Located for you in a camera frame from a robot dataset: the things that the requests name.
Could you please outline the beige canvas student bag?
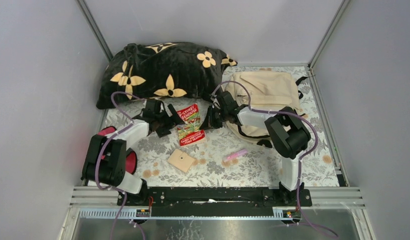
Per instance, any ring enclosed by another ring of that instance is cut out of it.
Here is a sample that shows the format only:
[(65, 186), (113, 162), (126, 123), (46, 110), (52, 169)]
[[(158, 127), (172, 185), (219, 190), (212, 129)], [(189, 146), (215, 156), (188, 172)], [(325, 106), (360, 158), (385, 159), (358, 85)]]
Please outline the beige canvas student bag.
[[(301, 113), (300, 99), (303, 94), (291, 74), (277, 71), (243, 71), (235, 72), (224, 85), (238, 105), (248, 104), (251, 95), (251, 106), (254, 109), (279, 111), (291, 107), (295, 113)], [(272, 147), (268, 132), (255, 126), (226, 122), (226, 126), (235, 136), (252, 144)]]

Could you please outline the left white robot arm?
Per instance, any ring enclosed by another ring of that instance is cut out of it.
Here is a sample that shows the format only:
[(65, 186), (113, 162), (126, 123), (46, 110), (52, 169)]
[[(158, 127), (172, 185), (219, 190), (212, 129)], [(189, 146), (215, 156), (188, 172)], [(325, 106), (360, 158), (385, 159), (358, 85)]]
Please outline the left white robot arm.
[(160, 137), (185, 122), (173, 105), (148, 99), (140, 114), (131, 117), (128, 125), (106, 135), (94, 135), (89, 143), (81, 172), (82, 180), (95, 181), (100, 189), (107, 186), (129, 194), (137, 206), (148, 199), (143, 180), (126, 170), (126, 157), (130, 148), (152, 132)]

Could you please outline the red treehouse book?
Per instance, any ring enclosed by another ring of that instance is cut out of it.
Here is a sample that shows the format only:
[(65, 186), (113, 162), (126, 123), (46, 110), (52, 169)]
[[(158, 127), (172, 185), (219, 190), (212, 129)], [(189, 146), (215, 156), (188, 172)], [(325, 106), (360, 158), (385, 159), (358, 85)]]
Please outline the red treehouse book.
[(183, 125), (177, 127), (179, 144), (181, 147), (204, 143), (206, 136), (204, 130), (200, 129), (201, 118), (197, 104), (177, 111), (184, 121)]

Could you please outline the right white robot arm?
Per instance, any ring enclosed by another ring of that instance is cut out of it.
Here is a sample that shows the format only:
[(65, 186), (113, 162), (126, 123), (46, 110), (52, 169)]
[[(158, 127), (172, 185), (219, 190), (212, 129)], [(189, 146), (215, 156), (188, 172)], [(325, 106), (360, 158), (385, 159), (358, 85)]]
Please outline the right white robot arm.
[(302, 119), (291, 107), (281, 111), (264, 111), (251, 108), (250, 105), (239, 105), (228, 91), (216, 96), (216, 105), (208, 107), (201, 130), (219, 129), (224, 122), (241, 126), (252, 126), (267, 131), (272, 146), (283, 157), (285, 171), (279, 188), (281, 203), (292, 206), (299, 200), (304, 189), (301, 180), (302, 157), (299, 154), (308, 147), (311, 134), (304, 126)]

